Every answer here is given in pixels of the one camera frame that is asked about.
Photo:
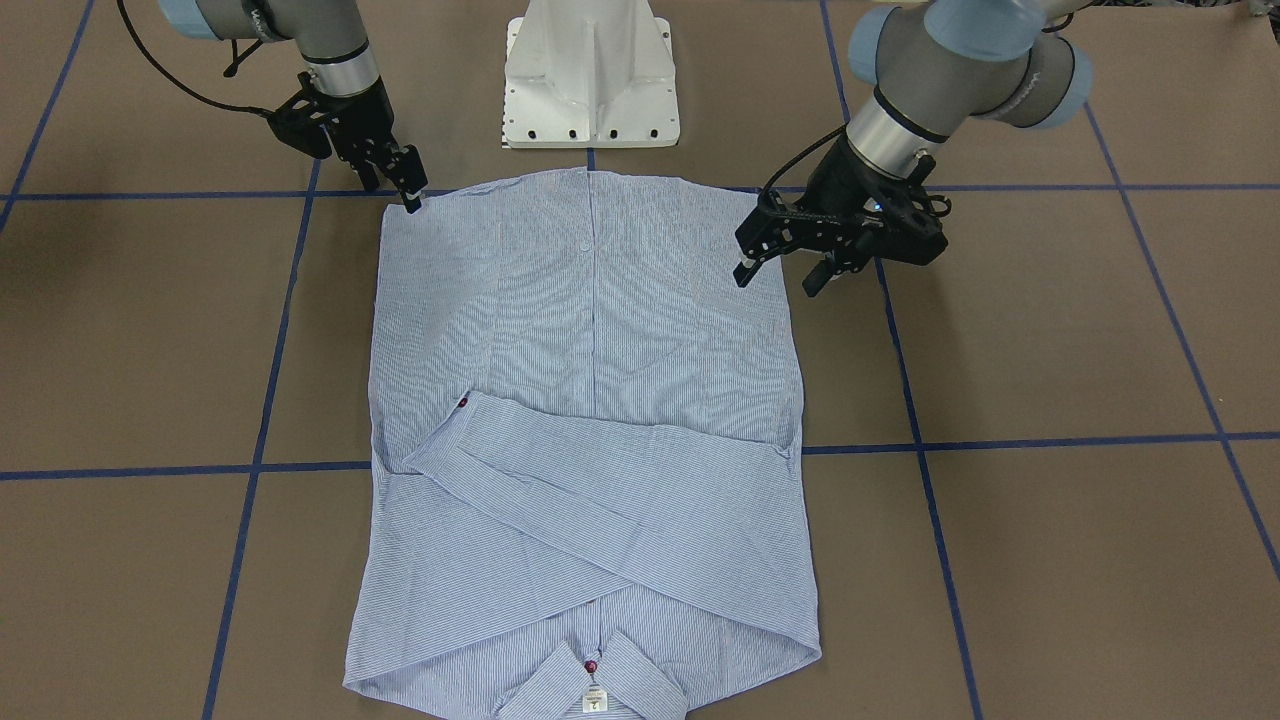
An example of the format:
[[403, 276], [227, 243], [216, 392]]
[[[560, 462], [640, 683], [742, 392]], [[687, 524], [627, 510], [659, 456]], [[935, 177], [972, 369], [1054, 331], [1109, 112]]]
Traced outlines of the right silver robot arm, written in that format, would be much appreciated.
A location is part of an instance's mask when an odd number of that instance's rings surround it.
[[160, 1], [180, 35], [251, 47], [236, 51], [227, 76], [266, 44], [293, 42], [305, 63], [300, 88], [275, 109], [214, 101], [169, 81], [211, 108], [264, 119], [275, 138], [317, 160], [338, 156], [371, 192], [389, 181], [407, 213], [428, 187], [419, 150], [394, 136], [394, 111], [355, 1]]

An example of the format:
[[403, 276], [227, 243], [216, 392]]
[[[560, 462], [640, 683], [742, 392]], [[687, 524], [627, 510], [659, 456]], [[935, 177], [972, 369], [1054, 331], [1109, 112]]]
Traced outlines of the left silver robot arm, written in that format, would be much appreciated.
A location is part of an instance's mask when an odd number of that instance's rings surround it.
[[796, 201], [767, 182], [736, 229], [749, 284], [797, 250], [819, 261], [803, 282], [818, 295], [876, 259], [924, 266], [948, 245], [951, 202], [925, 187], [938, 150], [965, 120], [1023, 129], [1061, 126], [1085, 104], [1089, 58], [1061, 36], [1083, 1], [928, 1], [868, 12], [847, 46], [872, 88], [851, 119], [813, 143], [823, 158]]

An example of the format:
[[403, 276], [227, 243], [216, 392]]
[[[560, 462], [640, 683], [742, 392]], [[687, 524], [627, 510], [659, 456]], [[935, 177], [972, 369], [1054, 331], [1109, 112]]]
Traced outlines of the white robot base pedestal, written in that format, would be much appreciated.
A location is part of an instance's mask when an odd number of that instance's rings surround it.
[[669, 22], [648, 1], [531, 1], [506, 27], [507, 149], [666, 149], [681, 119]]

